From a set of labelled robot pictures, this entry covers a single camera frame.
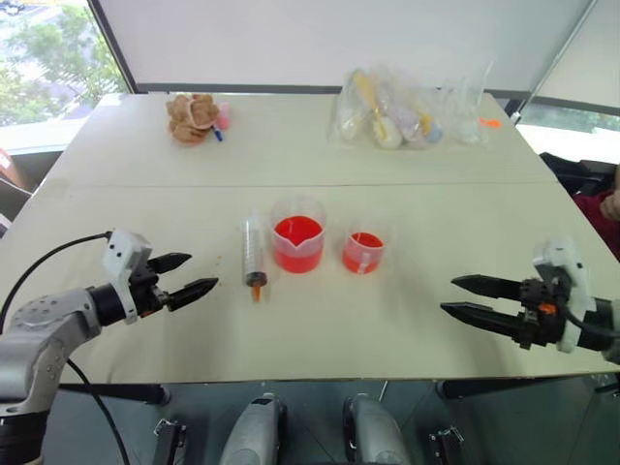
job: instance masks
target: robotic arm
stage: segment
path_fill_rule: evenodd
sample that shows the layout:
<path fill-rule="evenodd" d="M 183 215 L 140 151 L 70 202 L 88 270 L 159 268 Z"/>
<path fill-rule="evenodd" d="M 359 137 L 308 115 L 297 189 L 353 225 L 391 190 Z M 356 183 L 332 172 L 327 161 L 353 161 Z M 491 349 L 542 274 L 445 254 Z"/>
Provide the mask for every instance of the robotic arm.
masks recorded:
<path fill-rule="evenodd" d="M 177 310 L 218 282 L 200 279 L 169 294 L 157 287 L 158 275 L 191 256 L 171 253 L 149 260 L 150 253 L 142 236 L 116 230 L 104 254 L 109 284 L 46 295 L 16 311 L 0 338 L 0 463 L 39 458 L 60 375 L 78 346 L 120 320 L 131 324 L 164 306 Z"/>
<path fill-rule="evenodd" d="M 467 325 L 509 336 L 522 349 L 556 344 L 571 353 L 576 347 L 603 353 L 620 364 L 620 300 L 592 297 L 586 267 L 570 239 L 553 239 L 534 251 L 534 267 L 542 279 L 510 281 L 479 274 L 452 283 L 477 295 L 520 302 L 517 316 L 471 302 L 441 307 Z"/>

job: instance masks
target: blue pen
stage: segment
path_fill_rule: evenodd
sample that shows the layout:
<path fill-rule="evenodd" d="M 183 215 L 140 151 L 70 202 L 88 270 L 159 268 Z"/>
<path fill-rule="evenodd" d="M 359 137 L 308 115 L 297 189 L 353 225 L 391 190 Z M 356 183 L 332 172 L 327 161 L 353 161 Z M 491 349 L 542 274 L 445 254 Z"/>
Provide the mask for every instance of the blue pen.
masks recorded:
<path fill-rule="evenodd" d="M 224 133 L 217 127 L 217 124 L 213 125 L 213 132 L 215 133 L 215 137 L 218 141 L 222 142 L 224 140 Z"/>

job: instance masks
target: floor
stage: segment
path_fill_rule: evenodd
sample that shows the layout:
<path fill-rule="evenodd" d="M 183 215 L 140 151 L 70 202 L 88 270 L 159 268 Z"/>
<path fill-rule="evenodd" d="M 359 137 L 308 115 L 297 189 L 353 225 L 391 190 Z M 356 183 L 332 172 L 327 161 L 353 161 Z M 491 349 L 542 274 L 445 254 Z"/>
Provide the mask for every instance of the floor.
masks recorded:
<path fill-rule="evenodd" d="M 428 434 L 450 425 L 462 433 L 464 464 L 597 465 L 620 463 L 620 398 L 594 388 L 609 375 L 552 381 L 519 389 L 444 400 L 432 382 L 390 382 L 383 403 L 400 425 L 416 464 L 438 463 Z M 217 464 L 238 415 L 264 392 L 288 405 L 288 440 L 282 463 L 344 462 L 341 411 L 358 392 L 378 397 L 382 382 L 265 382 L 168 385 L 171 402 L 154 407 L 106 399 L 132 463 L 150 464 L 161 417 L 188 426 L 188 441 L 175 463 Z M 93 400 L 61 391 L 50 414 L 46 464 L 121 463 Z"/>

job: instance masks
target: white wall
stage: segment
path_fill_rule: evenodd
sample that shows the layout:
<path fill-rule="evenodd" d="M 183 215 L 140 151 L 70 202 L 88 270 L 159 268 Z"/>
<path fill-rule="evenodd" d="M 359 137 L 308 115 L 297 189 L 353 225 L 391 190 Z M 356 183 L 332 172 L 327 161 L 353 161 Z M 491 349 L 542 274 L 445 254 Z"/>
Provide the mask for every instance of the white wall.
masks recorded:
<path fill-rule="evenodd" d="M 487 58 L 531 90 L 587 0 L 101 0 L 140 83 L 339 85 L 398 63 L 441 84 Z"/>
<path fill-rule="evenodd" d="M 542 97 L 620 108 L 620 0 L 599 0 Z"/>

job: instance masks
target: person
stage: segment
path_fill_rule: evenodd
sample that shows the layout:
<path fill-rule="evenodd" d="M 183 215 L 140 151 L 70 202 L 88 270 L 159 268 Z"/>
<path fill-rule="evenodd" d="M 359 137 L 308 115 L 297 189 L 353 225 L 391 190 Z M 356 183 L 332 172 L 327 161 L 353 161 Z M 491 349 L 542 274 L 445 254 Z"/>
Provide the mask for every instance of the person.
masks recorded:
<path fill-rule="evenodd" d="M 620 165 L 616 168 L 614 190 L 596 196 L 576 194 L 573 200 L 620 262 Z"/>

